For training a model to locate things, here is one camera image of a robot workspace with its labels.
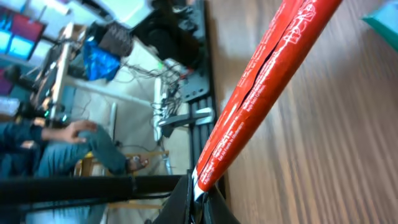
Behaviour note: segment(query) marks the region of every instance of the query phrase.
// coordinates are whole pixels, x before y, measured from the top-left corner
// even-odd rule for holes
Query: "seated person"
[[[40,149],[23,149],[34,141]],[[108,133],[91,121],[77,121],[64,129],[42,128],[29,121],[0,123],[0,179],[13,177],[69,176],[89,152],[113,174],[127,174],[148,164],[147,159],[127,159]],[[65,205],[71,202],[48,202]],[[100,223],[106,205],[62,208],[29,213],[31,223]],[[0,223],[19,223],[22,217],[0,214]]]

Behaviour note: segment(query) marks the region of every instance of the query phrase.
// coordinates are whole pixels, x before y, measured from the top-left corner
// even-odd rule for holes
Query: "jeans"
[[[76,163],[89,152],[109,169],[113,174],[126,173],[126,157],[113,144],[108,133],[98,126],[95,133],[83,131],[79,137],[86,138],[86,142],[69,144],[66,142],[50,142],[45,148],[35,177],[68,176]],[[65,205],[73,202],[46,202],[35,206]],[[106,205],[92,205],[84,207],[61,208],[29,213],[26,216],[27,224],[61,223],[98,224],[101,222]]]

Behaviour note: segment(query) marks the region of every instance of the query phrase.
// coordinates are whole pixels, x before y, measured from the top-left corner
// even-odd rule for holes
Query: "red plastic wrapper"
[[[283,0],[193,171],[207,192],[250,140],[342,0]]]

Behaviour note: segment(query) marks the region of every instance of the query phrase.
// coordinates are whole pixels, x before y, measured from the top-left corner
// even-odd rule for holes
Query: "person's foot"
[[[145,168],[149,164],[148,158],[143,158],[141,156],[134,156],[129,159],[129,172],[139,171]]]

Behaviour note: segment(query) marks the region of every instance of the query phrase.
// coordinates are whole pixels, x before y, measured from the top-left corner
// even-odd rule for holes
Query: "gray floor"
[[[131,56],[128,58],[131,65],[140,65],[141,67],[152,70],[159,68],[158,61],[139,43],[135,44]],[[128,93],[142,100],[153,101],[154,99],[154,79],[133,79],[131,73],[126,68],[122,68],[116,78],[109,83],[103,80],[96,81],[97,85],[106,86],[110,90]],[[104,97],[96,93],[77,90],[75,103],[73,107],[73,117],[75,119],[88,118],[96,121],[103,126],[109,125],[110,104],[118,104],[115,128],[115,140],[121,141],[124,145],[138,145],[148,150],[159,151],[154,141],[154,130],[152,127],[153,109],[139,106],[134,103],[127,103],[115,100],[110,97]],[[182,105],[179,113],[187,110],[186,105]],[[184,174],[189,168],[189,136],[187,128],[176,129],[169,139],[164,140],[165,150],[170,151],[170,168],[173,174]],[[145,153],[145,150],[138,147],[126,147],[122,149],[123,153],[139,152]],[[159,156],[151,160],[150,166],[139,172],[139,175],[165,175],[166,164]],[[148,202],[140,201],[138,203],[149,203],[161,205],[163,201],[151,200]],[[145,219],[154,219],[158,210],[133,210],[126,208],[112,209],[106,212],[108,223],[143,223]]]

